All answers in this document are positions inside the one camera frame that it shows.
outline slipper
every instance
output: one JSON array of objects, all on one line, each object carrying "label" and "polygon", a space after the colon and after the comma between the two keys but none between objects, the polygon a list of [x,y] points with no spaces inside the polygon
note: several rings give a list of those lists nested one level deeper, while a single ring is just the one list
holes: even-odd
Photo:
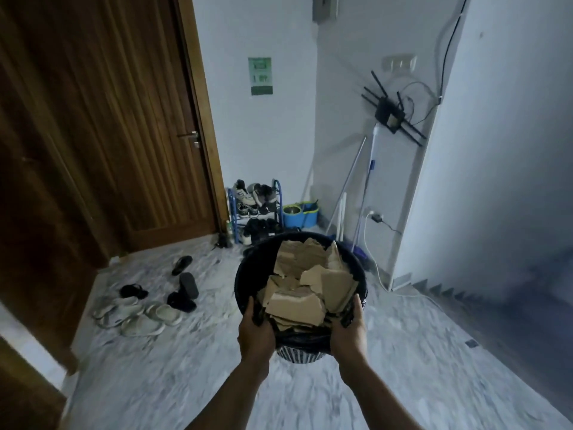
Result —
[{"label": "slipper", "polygon": [[178,325],[183,320],[180,310],[169,305],[153,304],[145,310],[147,316],[166,325]]},{"label": "slipper", "polygon": [[179,258],[179,261],[177,261],[175,268],[173,269],[171,274],[173,276],[177,276],[183,270],[185,270],[187,267],[189,267],[189,265],[192,262],[193,262],[193,258],[191,256],[189,256],[189,255],[182,256],[181,258]]},{"label": "slipper", "polygon": [[130,284],[130,285],[124,285],[120,290],[119,290],[119,295],[121,297],[137,297],[139,300],[141,299],[145,299],[148,295],[149,292],[145,291],[141,285],[139,284]]},{"label": "slipper", "polygon": [[169,294],[167,304],[172,308],[187,313],[193,312],[197,309],[195,302],[193,302],[186,294],[178,291]]},{"label": "slipper", "polygon": [[179,291],[185,293],[191,300],[195,300],[199,297],[199,290],[195,283],[195,277],[192,274],[181,273],[181,276],[179,276],[179,285],[181,285]]},{"label": "slipper", "polygon": [[161,322],[152,320],[147,315],[131,317],[121,324],[121,334],[125,337],[153,337],[165,329]]},{"label": "slipper", "polygon": [[121,322],[134,315],[141,315],[143,313],[143,305],[136,304],[130,306],[116,306],[101,320],[98,320],[97,324],[104,329],[111,329],[117,325],[121,325]]},{"label": "slipper", "polygon": [[99,320],[101,318],[104,318],[104,315],[107,314],[116,306],[132,306],[137,304],[137,302],[138,302],[137,297],[128,297],[127,299],[122,299],[121,297],[117,297],[111,300],[110,303],[108,303],[107,305],[102,306],[99,309],[96,309],[93,312],[92,317],[94,317],[96,320]]}]

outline hand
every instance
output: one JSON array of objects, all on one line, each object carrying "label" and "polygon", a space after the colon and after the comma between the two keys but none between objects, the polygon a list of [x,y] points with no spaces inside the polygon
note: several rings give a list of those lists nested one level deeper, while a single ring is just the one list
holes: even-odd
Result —
[{"label": "hand", "polygon": [[253,297],[249,297],[247,310],[239,325],[239,347],[241,348],[241,363],[252,365],[262,371],[263,379],[269,373],[270,357],[275,352],[276,342],[273,327],[268,320],[257,326],[253,322]]},{"label": "hand", "polygon": [[354,319],[344,328],[338,319],[332,322],[330,350],[340,366],[340,377],[344,383],[351,380],[356,366],[368,365],[366,325],[362,313],[362,302],[358,294],[354,295]]}]

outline white slipper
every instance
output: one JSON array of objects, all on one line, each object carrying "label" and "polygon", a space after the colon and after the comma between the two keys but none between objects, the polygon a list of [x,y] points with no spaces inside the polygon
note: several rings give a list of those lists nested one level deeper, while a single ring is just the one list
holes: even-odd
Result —
[{"label": "white slipper", "polygon": [[152,320],[147,315],[128,318],[121,324],[121,334],[125,337],[152,337],[165,329],[161,322]]},{"label": "white slipper", "polygon": [[99,320],[101,318],[104,318],[104,315],[107,314],[109,311],[111,311],[116,306],[133,306],[133,305],[137,304],[138,301],[139,301],[138,298],[135,296],[126,297],[125,299],[122,299],[121,297],[117,297],[117,298],[111,300],[107,305],[104,305],[101,308],[96,309],[92,315],[96,320]]},{"label": "white slipper", "polygon": [[98,324],[104,329],[110,329],[112,327],[116,327],[117,325],[121,325],[121,322],[129,317],[143,314],[143,310],[143,305],[139,304],[129,306],[116,306],[107,314],[105,314],[104,317],[98,321]]},{"label": "white slipper", "polygon": [[146,310],[149,318],[165,323],[166,325],[178,325],[183,320],[181,311],[169,305],[153,304]]}]

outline wastebasket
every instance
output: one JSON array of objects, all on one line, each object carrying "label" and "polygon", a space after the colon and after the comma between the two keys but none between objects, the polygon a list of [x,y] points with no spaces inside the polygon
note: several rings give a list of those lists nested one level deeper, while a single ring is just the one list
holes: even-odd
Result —
[{"label": "wastebasket", "polygon": [[[279,234],[253,246],[241,262],[235,276],[235,299],[242,314],[245,313],[249,296],[256,297],[257,292],[267,286],[267,280],[275,267],[278,249],[285,240],[306,241],[314,238],[326,249],[332,244],[332,239],[314,232],[289,232]],[[364,269],[356,257],[343,245],[338,245],[340,256],[347,263],[354,280],[358,282],[356,292],[361,298],[362,306],[366,303],[368,289]],[[352,321],[352,301],[342,313],[342,325]],[[255,305],[255,314],[259,313],[261,305]],[[330,354],[330,329],[317,327],[312,333],[292,331],[275,331],[277,353],[283,359],[293,363],[310,363],[317,361],[325,353]]]}]

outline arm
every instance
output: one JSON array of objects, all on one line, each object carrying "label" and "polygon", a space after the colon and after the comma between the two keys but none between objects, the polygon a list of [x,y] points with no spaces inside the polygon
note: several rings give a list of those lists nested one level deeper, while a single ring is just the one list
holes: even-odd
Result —
[{"label": "arm", "polygon": [[241,430],[247,427],[255,395],[269,374],[270,357],[275,352],[275,334],[265,320],[253,323],[253,297],[239,325],[241,362],[217,394],[186,430]]},{"label": "arm", "polygon": [[422,430],[368,364],[366,326],[358,294],[354,296],[352,323],[344,328],[340,321],[333,322],[330,347],[340,377],[352,389],[370,429]]}]

